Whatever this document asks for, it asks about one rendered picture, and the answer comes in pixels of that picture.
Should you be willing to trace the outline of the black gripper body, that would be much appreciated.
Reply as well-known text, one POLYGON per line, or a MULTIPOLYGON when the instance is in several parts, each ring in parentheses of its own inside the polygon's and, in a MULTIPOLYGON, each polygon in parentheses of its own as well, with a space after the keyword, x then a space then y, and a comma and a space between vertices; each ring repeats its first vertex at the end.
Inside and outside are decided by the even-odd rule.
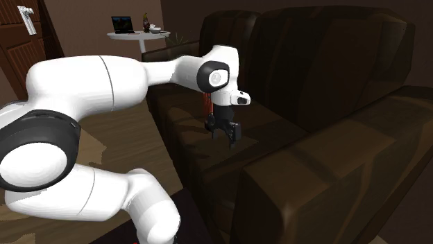
POLYGON ((234 123, 234 111, 231 106, 213 104, 214 124, 217 126, 232 125, 234 123))

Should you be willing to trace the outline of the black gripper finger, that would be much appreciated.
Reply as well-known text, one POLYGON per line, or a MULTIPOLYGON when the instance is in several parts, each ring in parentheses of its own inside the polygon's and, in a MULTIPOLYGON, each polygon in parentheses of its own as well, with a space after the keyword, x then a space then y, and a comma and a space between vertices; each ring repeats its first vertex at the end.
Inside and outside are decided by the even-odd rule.
POLYGON ((207 119, 205 120, 205 129, 211 132, 212 139, 217 138, 217 133, 215 132, 215 117, 213 114, 208 114, 207 119))
POLYGON ((229 138, 229 148, 232 149, 235 143, 241 139, 241 124, 226 121, 223 124, 223 130, 229 138))

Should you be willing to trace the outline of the white round side table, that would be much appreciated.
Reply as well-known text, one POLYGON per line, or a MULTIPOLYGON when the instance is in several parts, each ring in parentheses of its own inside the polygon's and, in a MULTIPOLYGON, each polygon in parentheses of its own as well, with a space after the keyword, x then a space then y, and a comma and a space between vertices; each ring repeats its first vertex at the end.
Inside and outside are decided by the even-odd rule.
POLYGON ((170 32, 162 30, 161 27, 151 24, 148 20, 148 14, 144 13, 142 17, 142 30, 134 30, 131 17, 117 16, 111 17, 114 32, 108 33, 107 36, 112 40, 135 40, 139 42, 141 53, 146 52, 145 40, 159 40, 170 36, 170 32))

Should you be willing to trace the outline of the red cylindrical object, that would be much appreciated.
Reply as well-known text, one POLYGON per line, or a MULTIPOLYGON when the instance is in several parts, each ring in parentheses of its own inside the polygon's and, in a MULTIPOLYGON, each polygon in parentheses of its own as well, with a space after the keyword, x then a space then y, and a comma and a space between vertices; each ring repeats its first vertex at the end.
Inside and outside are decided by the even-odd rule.
POLYGON ((210 93, 203 93, 203 116, 208 117, 209 114, 213 113, 213 102, 210 93))

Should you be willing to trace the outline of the brown wooden door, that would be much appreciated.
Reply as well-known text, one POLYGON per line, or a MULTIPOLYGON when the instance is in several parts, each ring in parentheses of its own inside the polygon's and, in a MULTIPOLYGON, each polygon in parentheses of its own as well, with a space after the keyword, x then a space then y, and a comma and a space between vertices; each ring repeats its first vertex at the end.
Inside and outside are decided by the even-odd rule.
POLYGON ((0 0, 0 105, 26 99, 26 74, 37 62, 64 56, 44 0, 0 0), (29 35, 18 6, 33 9, 29 35))

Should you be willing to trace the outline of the dark brown leather sofa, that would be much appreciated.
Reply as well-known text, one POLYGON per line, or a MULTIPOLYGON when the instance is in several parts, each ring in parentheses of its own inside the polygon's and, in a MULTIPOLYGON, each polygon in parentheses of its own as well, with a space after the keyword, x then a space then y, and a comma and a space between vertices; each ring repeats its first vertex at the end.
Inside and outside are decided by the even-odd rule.
POLYGON ((239 50, 241 139, 205 129, 203 95, 148 108, 211 244, 373 244, 433 159, 433 88, 405 84, 415 26, 383 8, 214 12, 198 41, 145 62, 239 50))

